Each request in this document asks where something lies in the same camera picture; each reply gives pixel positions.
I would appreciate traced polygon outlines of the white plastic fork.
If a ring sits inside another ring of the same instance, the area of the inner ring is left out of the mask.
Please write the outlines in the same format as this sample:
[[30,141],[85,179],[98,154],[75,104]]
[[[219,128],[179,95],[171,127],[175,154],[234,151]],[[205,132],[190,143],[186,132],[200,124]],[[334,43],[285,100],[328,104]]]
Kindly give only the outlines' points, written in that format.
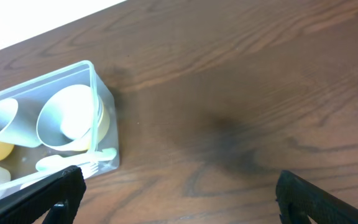
[[[91,177],[92,175],[96,174],[99,170],[98,165],[96,163],[90,163],[90,162],[80,165],[79,168],[81,169],[84,179]],[[20,189],[22,190],[22,189],[40,181],[40,180],[42,180],[42,178],[34,180],[32,182],[28,182],[26,184],[22,184]]]

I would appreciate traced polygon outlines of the clear plastic storage container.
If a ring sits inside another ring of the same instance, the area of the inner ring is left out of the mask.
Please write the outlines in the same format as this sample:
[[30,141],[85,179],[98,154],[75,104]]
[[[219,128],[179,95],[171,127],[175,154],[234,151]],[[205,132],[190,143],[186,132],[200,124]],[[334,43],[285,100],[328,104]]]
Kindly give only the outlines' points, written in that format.
[[83,60],[0,91],[0,200],[58,170],[119,167],[114,97]]

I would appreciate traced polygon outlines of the mint green plastic spoon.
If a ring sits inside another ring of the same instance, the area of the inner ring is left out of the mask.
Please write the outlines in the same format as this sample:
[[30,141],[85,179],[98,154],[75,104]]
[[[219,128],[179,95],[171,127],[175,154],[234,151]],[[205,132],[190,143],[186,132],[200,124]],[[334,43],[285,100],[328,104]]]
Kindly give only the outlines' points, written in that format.
[[52,155],[39,160],[35,165],[35,169],[37,171],[46,171],[61,167],[76,166],[87,162],[110,161],[116,156],[117,150],[113,147],[102,149],[101,151],[86,152],[68,157]]

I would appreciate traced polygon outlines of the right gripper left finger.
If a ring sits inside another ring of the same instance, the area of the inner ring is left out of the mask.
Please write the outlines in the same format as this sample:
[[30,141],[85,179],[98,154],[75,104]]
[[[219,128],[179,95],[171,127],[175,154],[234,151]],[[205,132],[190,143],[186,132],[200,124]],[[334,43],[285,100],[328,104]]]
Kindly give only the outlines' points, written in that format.
[[0,223],[73,223],[85,191],[82,170],[69,166],[0,199]]

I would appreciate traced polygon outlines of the grey plastic bowl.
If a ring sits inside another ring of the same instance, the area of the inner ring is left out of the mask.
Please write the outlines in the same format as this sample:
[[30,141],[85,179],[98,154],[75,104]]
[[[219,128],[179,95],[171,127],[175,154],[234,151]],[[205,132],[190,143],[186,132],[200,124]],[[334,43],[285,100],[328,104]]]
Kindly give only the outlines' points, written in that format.
[[98,118],[99,98],[90,86],[77,84],[54,94],[41,109],[37,135],[57,151],[70,151],[72,141],[82,136]]

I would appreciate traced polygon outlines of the yellow plastic bowl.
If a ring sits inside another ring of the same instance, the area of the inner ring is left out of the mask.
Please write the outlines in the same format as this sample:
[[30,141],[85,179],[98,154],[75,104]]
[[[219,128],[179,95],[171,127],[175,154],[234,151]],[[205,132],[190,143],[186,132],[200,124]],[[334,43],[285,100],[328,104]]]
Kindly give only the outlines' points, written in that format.
[[108,132],[110,125],[110,116],[104,103],[99,101],[98,122],[96,125],[96,140],[93,140],[92,127],[90,127],[82,136],[73,140],[70,146],[71,151],[87,151],[94,149],[93,143],[100,143]]

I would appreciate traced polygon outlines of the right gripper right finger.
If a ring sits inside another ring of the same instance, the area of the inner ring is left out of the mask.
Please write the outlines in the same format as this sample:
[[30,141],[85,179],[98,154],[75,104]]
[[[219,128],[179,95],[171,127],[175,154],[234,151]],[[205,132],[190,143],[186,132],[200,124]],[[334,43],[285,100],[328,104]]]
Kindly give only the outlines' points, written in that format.
[[275,189],[282,224],[358,224],[358,209],[283,170]]

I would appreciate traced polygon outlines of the grey plastic cup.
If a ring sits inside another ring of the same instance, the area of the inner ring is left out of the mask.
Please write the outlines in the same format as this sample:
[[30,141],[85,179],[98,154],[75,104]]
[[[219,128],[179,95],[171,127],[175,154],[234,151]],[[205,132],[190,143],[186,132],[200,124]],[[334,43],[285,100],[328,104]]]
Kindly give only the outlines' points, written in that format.
[[24,147],[38,147],[38,116],[14,98],[0,101],[0,142]]

